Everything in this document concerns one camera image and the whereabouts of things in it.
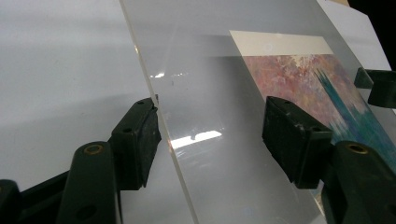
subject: gray surface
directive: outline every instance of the gray surface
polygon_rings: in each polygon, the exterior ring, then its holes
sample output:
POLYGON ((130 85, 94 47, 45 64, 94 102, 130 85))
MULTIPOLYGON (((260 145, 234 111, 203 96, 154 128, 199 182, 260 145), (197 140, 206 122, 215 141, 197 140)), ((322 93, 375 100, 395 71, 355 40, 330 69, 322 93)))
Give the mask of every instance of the gray surface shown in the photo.
MULTIPOLYGON (((116 0, 0 2, 0 179, 21 190, 106 141, 149 90, 116 0)), ((192 223, 160 144, 148 188, 122 193, 125 223, 192 223)))
POLYGON ((159 94, 171 141, 221 136, 174 149, 195 222, 323 221, 261 139, 264 102, 229 30, 324 36, 351 77, 360 66, 318 3, 123 0, 141 63, 159 94))

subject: transparent sheet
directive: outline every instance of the transparent sheet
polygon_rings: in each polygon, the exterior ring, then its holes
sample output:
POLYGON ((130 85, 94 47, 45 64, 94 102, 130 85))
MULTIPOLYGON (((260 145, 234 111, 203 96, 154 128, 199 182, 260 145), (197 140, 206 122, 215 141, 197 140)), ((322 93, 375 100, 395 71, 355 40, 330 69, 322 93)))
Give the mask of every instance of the transparent sheet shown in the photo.
POLYGON ((229 30, 323 36, 359 62, 315 0, 121 0, 195 223, 324 223, 262 142, 264 101, 229 30))

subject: painting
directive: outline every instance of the painting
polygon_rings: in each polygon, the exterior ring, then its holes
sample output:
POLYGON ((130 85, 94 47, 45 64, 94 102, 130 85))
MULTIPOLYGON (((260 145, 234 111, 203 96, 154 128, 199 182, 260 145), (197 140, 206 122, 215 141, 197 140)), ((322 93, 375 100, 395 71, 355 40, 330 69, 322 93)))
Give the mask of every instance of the painting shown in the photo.
POLYGON ((294 102, 333 130, 334 144, 350 140, 372 147, 396 172, 393 142, 322 37, 252 32, 232 36, 264 100, 270 95, 294 102), (313 39, 318 43, 311 45, 313 39))

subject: black bracket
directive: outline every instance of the black bracket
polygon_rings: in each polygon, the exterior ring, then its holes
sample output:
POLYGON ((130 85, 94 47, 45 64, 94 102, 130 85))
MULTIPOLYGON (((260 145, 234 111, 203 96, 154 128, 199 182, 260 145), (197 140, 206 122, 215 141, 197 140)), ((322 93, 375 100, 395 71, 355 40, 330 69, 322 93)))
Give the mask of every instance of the black bracket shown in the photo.
POLYGON ((368 99, 370 105, 396 108, 396 72, 360 67, 355 77, 355 86, 372 89, 368 99))
POLYGON ((70 171, 20 192, 0 180, 0 223, 122 223, 120 190, 145 187, 161 135, 150 98, 135 103, 107 142, 80 147, 70 171))
POLYGON ((262 139, 298 189, 319 180, 328 223, 396 223, 396 175, 374 149, 343 141, 294 103, 266 99, 262 139))

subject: colorful picture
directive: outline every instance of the colorful picture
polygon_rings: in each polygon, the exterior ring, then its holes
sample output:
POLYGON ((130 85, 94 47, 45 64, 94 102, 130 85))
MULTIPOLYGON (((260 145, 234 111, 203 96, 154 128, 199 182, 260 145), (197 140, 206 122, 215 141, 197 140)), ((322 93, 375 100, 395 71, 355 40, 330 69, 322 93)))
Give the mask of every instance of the colorful picture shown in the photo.
POLYGON ((333 142, 375 148, 396 172, 396 148, 332 54, 243 56, 265 99, 297 104, 334 131, 333 142))

